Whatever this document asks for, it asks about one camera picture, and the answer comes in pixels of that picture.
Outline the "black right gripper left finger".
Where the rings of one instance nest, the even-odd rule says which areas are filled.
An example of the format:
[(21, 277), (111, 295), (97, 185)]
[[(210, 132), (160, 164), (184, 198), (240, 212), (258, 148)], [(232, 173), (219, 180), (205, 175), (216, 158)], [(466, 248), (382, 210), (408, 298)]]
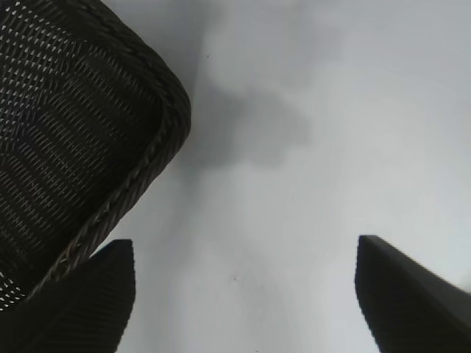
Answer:
[(134, 302), (132, 241), (114, 240), (1, 314), (1, 351), (115, 352)]

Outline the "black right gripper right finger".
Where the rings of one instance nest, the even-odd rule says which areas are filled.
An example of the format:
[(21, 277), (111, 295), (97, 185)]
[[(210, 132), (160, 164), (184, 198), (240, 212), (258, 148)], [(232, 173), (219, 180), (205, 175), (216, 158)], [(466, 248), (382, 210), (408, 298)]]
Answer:
[(381, 352), (470, 351), (470, 294), (377, 235), (358, 239), (355, 293)]

